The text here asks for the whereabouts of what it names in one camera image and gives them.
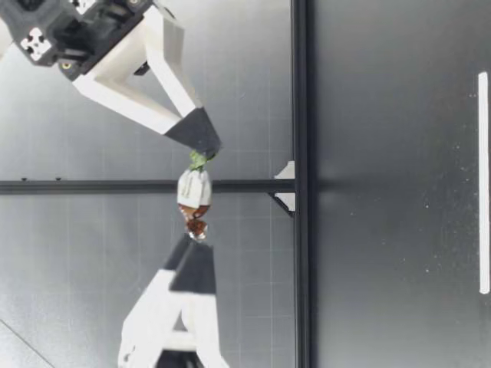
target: white bracket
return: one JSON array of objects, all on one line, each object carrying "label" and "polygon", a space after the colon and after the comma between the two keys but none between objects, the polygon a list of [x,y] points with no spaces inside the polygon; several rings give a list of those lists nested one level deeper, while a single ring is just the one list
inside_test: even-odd
[{"label": "white bracket", "polygon": [[[295,161],[289,161],[285,168],[275,176],[275,179],[294,179]],[[290,212],[295,212],[295,193],[275,193],[275,198],[279,199]]]}]

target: vertical bar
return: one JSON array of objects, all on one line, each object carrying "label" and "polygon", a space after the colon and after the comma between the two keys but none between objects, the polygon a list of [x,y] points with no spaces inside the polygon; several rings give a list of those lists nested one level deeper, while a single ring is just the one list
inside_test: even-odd
[{"label": "vertical bar", "polygon": [[479,292],[489,293],[489,98],[488,74],[478,76],[479,89]]},{"label": "vertical bar", "polygon": [[308,2],[292,0],[292,102],[295,160],[295,327],[297,368],[311,365],[310,215],[311,151],[308,125]]}]

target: dark gray panel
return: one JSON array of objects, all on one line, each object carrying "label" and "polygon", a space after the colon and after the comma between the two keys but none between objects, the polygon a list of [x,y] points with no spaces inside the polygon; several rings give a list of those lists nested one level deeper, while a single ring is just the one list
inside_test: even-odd
[{"label": "dark gray panel", "polygon": [[477,74],[486,2],[314,2],[313,366],[484,367]]}]

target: led strip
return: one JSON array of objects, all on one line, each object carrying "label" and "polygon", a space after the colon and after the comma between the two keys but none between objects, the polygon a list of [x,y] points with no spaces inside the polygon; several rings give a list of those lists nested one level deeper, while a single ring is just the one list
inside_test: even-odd
[{"label": "led strip", "polygon": [[479,292],[489,293],[489,98],[488,74],[478,76],[479,88]]}]

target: white robot link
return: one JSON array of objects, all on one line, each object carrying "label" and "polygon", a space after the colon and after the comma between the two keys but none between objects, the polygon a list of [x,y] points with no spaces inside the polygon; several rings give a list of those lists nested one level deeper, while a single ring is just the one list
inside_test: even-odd
[{"label": "white robot link", "polygon": [[[0,57],[13,42],[38,66],[58,64],[91,100],[206,158],[220,139],[182,69],[184,29],[161,0],[2,0]],[[130,87],[152,71],[179,116]]]}]

